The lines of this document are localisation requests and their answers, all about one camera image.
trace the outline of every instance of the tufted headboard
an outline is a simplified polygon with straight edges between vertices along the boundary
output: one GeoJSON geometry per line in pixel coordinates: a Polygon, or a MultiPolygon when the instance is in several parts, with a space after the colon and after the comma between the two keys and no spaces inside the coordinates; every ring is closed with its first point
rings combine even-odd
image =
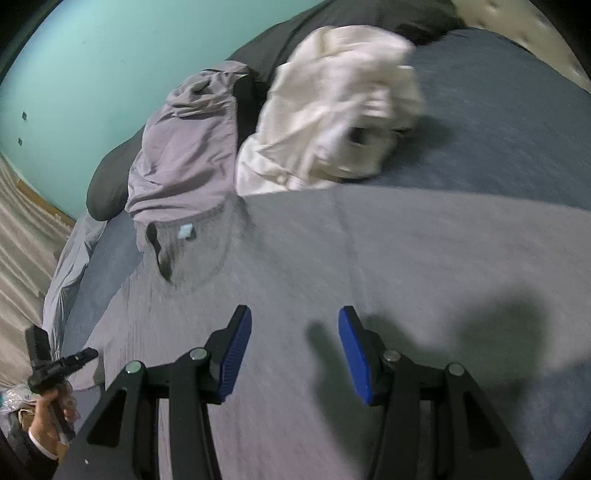
{"type": "Polygon", "coordinates": [[[529,0],[452,0],[464,22],[504,35],[591,92],[591,80],[548,18],[529,0]]]}

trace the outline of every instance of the screw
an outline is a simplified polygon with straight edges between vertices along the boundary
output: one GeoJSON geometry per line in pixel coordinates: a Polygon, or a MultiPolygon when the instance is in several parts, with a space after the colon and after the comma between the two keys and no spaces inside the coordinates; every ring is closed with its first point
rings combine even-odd
{"type": "Polygon", "coordinates": [[[461,377],[466,372],[466,369],[462,367],[460,364],[450,364],[450,366],[447,367],[447,369],[455,377],[461,377]]]}
{"type": "Polygon", "coordinates": [[[142,370],[142,364],[137,360],[133,360],[125,365],[125,371],[129,374],[136,374],[140,370],[142,370]]]}
{"type": "Polygon", "coordinates": [[[383,357],[388,363],[393,364],[394,362],[398,362],[402,358],[402,355],[400,355],[398,350],[386,350],[383,357]]]}
{"type": "Polygon", "coordinates": [[[191,357],[191,360],[195,361],[205,360],[208,355],[209,353],[207,353],[207,350],[205,350],[205,348],[194,348],[189,352],[189,357],[191,357]]]}

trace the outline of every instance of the crumpled fabric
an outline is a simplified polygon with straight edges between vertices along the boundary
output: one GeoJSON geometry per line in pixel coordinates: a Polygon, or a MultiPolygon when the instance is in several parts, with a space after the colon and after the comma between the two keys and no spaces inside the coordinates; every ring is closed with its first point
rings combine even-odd
{"type": "Polygon", "coordinates": [[[221,62],[187,78],[148,119],[129,170],[125,205],[137,226],[205,212],[234,191],[233,89],[250,74],[243,63],[221,62]]]}
{"type": "Polygon", "coordinates": [[[43,303],[43,329],[48,333],[51,354],[56,360],[61,357],[66,322],[80,282],[106,226],[107,222],[94,220],[85,211],[61,251],[43,303]]]}
{"type": "Polygon", "coordinates": [[[236,166],[241,196],[324,188],[380,172],[397,132],[424,109],[414,46],[367,25],[322,27],[296,48],[236,166]]]}

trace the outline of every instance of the shirt sleeve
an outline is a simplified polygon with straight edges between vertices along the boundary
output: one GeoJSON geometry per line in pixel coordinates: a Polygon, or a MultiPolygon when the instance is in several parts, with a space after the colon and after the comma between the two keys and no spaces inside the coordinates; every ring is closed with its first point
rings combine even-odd
{"type": "Polygon", "coordinates": [[[10,431],[7,440],[17,458],[35,480],[51,480],[57,470],[57,460],[41,453],[28,433],[21,428],[15,428],[10,431]]]}
{"type": "Polygon", "coordinates": [[[37,447],[37,450],[39,450],[43,455],[45,455],[47,458],[49,458],[50,460],[57,460],[57,455],[54,455],[53,453],[51,453],[49,450],[47,450],[31,433],[31,431],[29,430],[29,440],[32,441],[33,445],[35,447],[37,447]]]}

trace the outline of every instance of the plastic bag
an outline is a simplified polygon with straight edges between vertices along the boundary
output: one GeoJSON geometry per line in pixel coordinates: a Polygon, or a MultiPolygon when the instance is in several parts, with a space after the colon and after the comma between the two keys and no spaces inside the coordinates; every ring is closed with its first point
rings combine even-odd
{"type": "Polygon", "coordinates": [[[33,405],[39,398],[25,384],[12,387],[0,393],[0,415],[6,415],[26,405],[33,405]]]}

